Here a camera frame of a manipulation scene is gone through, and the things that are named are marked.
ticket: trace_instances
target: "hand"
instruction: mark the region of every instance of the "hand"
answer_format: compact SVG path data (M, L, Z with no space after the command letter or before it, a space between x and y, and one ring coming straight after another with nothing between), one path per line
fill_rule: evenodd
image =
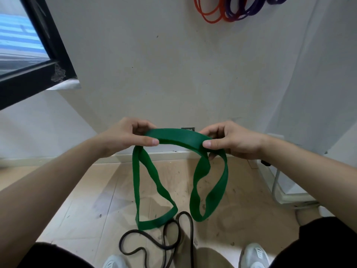
M250 131L233 121L225 121L205 127L200 131L213 140L203 141L203 147L207 149L225 149L226 153L235 157L254 160L261 157L261 149L266 135ZM212 160L216 154L211 153Z
M101 157L109 157L130 146L157 146L158 139L143 136L156 126L148 120L125 117L105 132L94 137L103 148Z

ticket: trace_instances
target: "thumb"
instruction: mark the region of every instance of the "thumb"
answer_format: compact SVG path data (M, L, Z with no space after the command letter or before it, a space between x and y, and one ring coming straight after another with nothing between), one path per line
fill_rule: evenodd
M230 147L230 140L227 137L221 139L205 140L202 146L207 149L228 149Z
M141 135L132 135L130 142L134 146L157 146L159 144L158 139Z

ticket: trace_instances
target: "white sneaker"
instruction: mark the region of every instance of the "white sneaker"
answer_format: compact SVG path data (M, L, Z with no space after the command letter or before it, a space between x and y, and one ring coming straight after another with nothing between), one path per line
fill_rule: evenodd
M269 265L268 255L259 244L251 243L245 248L241 268L268 268Z
M122 256L111 255L105 261L103 268L128 268Z

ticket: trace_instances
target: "person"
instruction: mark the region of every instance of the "person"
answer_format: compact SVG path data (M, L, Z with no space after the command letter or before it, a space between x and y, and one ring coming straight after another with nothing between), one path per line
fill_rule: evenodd
M147 120L124 118L0 191L0 267L92 267L56 245L36 240L97 159L132 145L158 145L157 139L145 136L154 128ZM203 142L205 148L225 149L239 158L261 159L274 165L337 216L300 227L299 239L279 253L272 264L260 245L248 245L241 259L242 268L324 267L333 262L345 267L355 265L355 168L232 121L208 126L200 133L212 138ZM214 157L215 153L209 155L210 159ZM126 265L120 256L111 256L104 267Z

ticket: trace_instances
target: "black pants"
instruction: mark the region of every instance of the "black pants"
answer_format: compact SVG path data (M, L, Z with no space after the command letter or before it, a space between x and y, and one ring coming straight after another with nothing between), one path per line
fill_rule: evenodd
M355 267L357 234L336 217L320 218L300 227L299 239L270 265L283 267ZM18 267L93 266L54 244L36 243Z

